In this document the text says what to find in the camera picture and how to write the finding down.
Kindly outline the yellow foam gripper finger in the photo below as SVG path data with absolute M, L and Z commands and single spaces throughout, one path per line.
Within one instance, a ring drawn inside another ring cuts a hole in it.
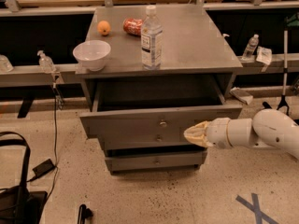
M 199 147 L 211 147 L 206 136 L 203 133 L 185 133 L 184 137 L 192 144 Z
M 208 126 L 208 121 L 202 121 L 186 130 L 186 133 L 192 134 L 192 133 L 204 133 L 206 130 L 206 127 Z

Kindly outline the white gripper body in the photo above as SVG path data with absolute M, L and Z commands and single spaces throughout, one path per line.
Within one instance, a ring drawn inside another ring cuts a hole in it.
M 220 118 L 210 121 L 206 127 L 206 144 L 218 149 L 229 149 L 230 145 L 227 129 L 229 118 Z

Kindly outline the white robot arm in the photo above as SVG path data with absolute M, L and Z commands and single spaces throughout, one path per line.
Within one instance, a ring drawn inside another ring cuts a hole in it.
M 264 109 L 252 119 L 217 118 L 184 131 L 200 147 L 279 149 L 299 159 L 299 125 L 284 113 Z

